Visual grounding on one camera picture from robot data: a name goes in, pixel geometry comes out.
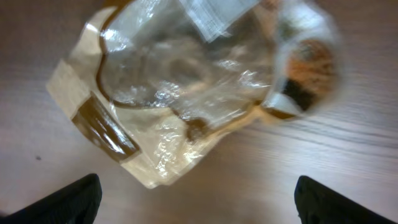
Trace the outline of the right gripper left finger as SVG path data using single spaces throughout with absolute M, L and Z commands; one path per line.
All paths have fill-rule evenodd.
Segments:
M 87 223 L 94 222 L 102 199 L 97 174 L 88 174 L 51 195 L 13 214 L 1 223 Z

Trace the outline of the brown cookie snack pouch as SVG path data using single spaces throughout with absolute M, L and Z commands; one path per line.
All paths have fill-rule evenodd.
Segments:
M 47 89 L 142 185 L 169 185 L 256 119 L 304 118 L 341 88 L 340 40 L 314 1 L 108 1 Z

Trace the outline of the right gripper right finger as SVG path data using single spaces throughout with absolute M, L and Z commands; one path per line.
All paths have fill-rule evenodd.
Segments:
M 302 224 L 395 224 L 305 175 L 298 178 L 294 200 Z

